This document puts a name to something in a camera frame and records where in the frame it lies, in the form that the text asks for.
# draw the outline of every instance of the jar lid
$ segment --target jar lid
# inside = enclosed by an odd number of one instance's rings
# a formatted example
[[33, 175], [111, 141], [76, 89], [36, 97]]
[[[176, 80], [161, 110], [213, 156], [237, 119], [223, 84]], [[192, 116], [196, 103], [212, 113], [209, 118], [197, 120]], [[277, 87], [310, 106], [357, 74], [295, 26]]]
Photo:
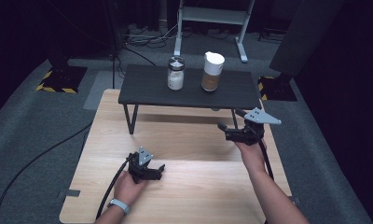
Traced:
[[185, 68], [185, 62], [184, 59], [180, 56], [172, 56], [172, 58], [169, 59], [169, 68], [173, 71], [181, 71]]

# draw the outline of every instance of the forearm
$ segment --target forearm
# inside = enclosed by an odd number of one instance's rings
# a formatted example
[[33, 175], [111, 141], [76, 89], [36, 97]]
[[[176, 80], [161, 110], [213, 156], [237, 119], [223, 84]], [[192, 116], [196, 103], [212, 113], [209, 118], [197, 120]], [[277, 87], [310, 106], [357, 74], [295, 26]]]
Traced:
[[265, 171], [248, 173], [268, 223], [309, 223]]
[[123, 217], [123, 210], [118, 206], [112, 205], [94, 223], [119, 224]]

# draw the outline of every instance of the salt shaker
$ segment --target salt shaker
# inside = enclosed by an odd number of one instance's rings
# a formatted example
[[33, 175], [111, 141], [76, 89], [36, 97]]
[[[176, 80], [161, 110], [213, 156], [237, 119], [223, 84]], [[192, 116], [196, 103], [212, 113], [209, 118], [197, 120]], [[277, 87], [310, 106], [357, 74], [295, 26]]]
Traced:
[[184, 59], [179, 56], [172, 56], [168, 67], [167, 85], [174, 91], [181, 90], [184, 84]]

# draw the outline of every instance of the light wood tabletop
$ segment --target light wood tabletop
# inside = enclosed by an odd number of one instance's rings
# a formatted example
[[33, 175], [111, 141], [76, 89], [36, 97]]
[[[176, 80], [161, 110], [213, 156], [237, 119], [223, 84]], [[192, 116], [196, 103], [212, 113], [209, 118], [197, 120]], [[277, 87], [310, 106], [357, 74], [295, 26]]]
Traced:
[[[216, 127], [218, 121], [233, 127], [230, 110], [141, 105], [130, 135], [118, 97], [119, 90], [104, 92], [70, 186], [80, 194], [66, 196], [62, 223], [94, 222], [114, 174], [140, 146], [154, 156], [149, 168], [166, 167], [161, 180], [150, 181], [124, 223], [265, 221], [240, 151]], [[242, 118], [238, 122], [242, 127]], [[269, 125], [265, 141], [275, 182], [291, 195]]]

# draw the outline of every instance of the brown label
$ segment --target brown label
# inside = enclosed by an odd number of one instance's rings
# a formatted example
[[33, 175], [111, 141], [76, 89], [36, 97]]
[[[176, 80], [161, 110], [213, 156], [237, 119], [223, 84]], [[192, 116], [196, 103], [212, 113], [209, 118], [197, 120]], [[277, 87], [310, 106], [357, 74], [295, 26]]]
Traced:
[[219, 82], [219, 75], [212, 76], [207, 74], [206, 72], [203, 73], [203, 80], [201, 81], [201, 86], [207, 91], [215, 91], [216, 87], [218, 86]]

